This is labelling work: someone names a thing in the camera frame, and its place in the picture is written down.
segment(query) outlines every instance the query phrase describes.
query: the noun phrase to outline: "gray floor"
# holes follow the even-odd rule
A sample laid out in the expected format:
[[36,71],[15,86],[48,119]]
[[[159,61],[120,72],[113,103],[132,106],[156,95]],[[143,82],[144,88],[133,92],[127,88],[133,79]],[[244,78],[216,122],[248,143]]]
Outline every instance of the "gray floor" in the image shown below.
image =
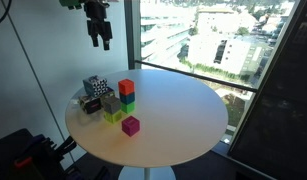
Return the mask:
[[[109,169],[111,180],[117,180],[122,166],[104,162],[85,154],[75,162],[86,179],[94,179],[102,166]],[[262,180],[267,179],[219,154],[210,151],[190,162],[172,166],[177,180]]]

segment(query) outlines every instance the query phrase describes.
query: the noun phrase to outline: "black cable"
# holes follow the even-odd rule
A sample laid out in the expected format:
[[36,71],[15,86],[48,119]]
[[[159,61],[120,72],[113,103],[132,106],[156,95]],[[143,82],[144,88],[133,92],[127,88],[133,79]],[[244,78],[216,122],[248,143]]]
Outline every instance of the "black cable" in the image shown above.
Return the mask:
[[5,19],[6,15],[9,13],[10,8],[11,8],[11,3],[12,3],[12,0],[9,0],[9,3],[7,4],[6,10],[5,10],[3,16],[0,18],[0,23]]

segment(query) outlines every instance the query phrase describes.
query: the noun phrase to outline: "table top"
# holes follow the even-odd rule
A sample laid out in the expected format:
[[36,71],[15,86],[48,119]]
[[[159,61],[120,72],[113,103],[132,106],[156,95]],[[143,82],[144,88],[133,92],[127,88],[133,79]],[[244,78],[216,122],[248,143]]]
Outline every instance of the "table top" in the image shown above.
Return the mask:
[[[103,109],[87,115],[77,104],[81,88],[70,100],[65,121],[72,138],[90,154],[123,166],[161,167],[195,159],[212,149],[223,136],[227,109],[208,86],[192,77],[164,70],[129,70],[105,76],[118,93],[118,81],[135,83],[135,110],[111,124]],[[129,137],[121,122],[140,121]]]

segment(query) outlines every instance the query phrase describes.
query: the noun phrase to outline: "magenta cube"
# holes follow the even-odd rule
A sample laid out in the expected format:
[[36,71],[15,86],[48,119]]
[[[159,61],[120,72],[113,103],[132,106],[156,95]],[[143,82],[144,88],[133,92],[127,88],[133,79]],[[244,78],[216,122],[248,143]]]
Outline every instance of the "magenta cube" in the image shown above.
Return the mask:
[[140,121],[133,116],[130,116],[122,121],[122,131],[130,137],[140,131]]

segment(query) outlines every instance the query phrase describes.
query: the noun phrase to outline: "green cube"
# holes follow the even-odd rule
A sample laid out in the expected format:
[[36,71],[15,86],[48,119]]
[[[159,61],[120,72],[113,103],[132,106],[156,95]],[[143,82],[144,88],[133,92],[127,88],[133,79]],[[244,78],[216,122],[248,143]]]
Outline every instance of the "green cube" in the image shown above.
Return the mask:
[[130,104],[124,104],[124,103],[121,102],[121,109],[122,109],[123,112],[128,114],[128,113],[134,111],[135,102],[132,102]]
[[107,121],[109,121],[110,123],[114,124],[114,123],[116,123],[117,121],[119,121],[122,118],[121,110],[118,110],[114,114],[110,114],[110,113],[104,111],[104,118]]

